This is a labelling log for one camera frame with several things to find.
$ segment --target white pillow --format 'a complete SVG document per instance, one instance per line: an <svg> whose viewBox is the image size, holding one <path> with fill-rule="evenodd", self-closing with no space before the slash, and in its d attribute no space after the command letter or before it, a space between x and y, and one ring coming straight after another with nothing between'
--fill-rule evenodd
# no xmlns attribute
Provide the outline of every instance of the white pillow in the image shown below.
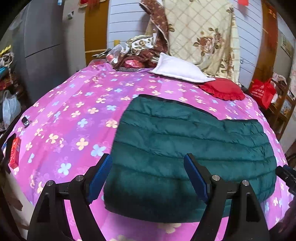
<svg viewBox="0 0 296 241"><path fill-rule="evenodd" d="M215 80L205 76L201 70L185 60L160 53L159 61L155 69L150 73L160 74L194 83L204 83Z"/></svg>

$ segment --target pink floral bedsheet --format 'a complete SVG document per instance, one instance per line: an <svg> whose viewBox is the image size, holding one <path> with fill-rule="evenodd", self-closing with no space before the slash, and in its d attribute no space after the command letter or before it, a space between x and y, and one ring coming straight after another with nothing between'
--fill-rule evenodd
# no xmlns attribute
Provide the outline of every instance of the pink floral bedsheet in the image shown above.
<svg viewBox="0 0 296 241"><path fill-rule="evenodd" d="M120 118L133 98L149 94L203 109L219 120L257 119L274 150L278 165L286 159L274 132L255 101L222 101L191 83L180 82L148 70L116 72L107 63L92 65L57 86L24 115L13 132L21 138L19 167L12 170L27 199L36 204L46 181L68 182L110 153ZM262 203L268 227L283 218L292 199L279 178L273 195ZM69 202L67 216L75 240L80 236ZM198 223L151 223L111 213L104 208L103 191L91 204L94 217L107 241L189 241ZM223 218L216 240L222 240L228 218Z"/></svg>

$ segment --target green quilted garment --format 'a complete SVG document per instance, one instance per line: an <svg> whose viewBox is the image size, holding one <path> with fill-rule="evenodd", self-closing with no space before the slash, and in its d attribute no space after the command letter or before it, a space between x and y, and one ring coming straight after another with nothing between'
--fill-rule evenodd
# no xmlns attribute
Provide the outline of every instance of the green quilted garment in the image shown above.
<svg viewBox="0 0 296 241"><path fill-rule="evenodd" d="M176 101L137 97L114 139L106 209L152 222L200 221L205 204L184 169L187 153L224 180L249 180L260 202L274 192L276 159L257 120L218 120Z"/></svg>

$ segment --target gray wardrobe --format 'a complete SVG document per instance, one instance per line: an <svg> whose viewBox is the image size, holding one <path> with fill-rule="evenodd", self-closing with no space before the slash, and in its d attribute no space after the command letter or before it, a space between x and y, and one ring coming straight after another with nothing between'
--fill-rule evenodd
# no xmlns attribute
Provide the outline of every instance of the gray wardrobe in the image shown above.
<svg viewBox="0 0 296 241"><path fill-rule="evenodd" d="M57 0L32 0L14 30L15 72L25 87L29 104L68 77L62 28L63 5Z"/></svg>

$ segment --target red pillow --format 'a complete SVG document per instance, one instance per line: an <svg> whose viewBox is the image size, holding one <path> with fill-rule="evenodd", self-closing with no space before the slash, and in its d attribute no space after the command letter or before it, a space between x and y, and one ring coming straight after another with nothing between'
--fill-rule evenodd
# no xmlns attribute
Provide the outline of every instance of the red pillow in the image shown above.
<svg viewBox="0 0 296 241"><path fill-rule="evenodd" d="M241 88L229 79L215 78L199 87L212 96L222 100L243 100L246 96Z"/></svg>

